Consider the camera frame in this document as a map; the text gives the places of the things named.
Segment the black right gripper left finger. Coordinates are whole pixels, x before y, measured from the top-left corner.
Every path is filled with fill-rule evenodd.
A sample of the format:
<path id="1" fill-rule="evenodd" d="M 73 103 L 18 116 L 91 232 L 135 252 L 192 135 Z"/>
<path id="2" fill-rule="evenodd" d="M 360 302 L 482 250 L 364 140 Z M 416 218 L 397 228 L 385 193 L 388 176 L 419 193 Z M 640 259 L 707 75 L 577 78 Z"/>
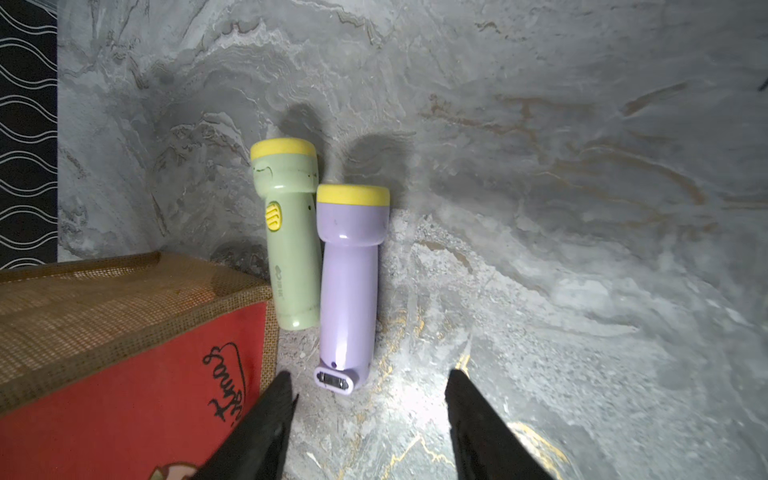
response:
<path id="1" fill-rule="evenodd" d="M 279 372 L 193 479 L 282 479 L 297 402 L 290 373 Z"/>

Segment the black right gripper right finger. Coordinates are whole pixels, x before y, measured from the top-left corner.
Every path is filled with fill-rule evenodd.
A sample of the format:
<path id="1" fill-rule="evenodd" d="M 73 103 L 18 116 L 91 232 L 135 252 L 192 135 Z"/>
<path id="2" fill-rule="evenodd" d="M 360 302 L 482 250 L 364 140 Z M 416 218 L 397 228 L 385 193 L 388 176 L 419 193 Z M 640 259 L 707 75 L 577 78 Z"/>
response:
<path id="1" fill-rule="evenodd" d="M 450 372 L 445 400 L 458 479 L 552 479 L 463 371 Z"/>

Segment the jute and red tote bag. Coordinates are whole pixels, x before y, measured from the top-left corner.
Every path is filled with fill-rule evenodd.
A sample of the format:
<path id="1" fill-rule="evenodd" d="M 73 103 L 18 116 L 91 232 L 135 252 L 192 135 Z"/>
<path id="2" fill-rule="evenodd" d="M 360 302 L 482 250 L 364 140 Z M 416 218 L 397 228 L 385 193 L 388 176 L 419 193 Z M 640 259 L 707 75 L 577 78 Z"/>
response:
<path id="1" fill-rule="evenodd" d="M 152 252 L 1 275 L 1 475 L 189 479 L 275 373 L 268 283 Z"/>

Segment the purple flashlight back row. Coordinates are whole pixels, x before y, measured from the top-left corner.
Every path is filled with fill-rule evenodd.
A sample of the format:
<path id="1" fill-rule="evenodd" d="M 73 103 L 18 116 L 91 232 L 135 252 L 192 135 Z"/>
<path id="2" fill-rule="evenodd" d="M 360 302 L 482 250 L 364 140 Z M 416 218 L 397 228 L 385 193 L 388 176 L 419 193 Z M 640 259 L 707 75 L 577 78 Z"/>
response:
<path id="1" fill-rule="evenodd" d="M 321 184 L 317 230 L 324 242 L 318 386 L 349 395 L 367 380 L 378 308 L 379 246 L 387 236 L 385 187 Z"/>

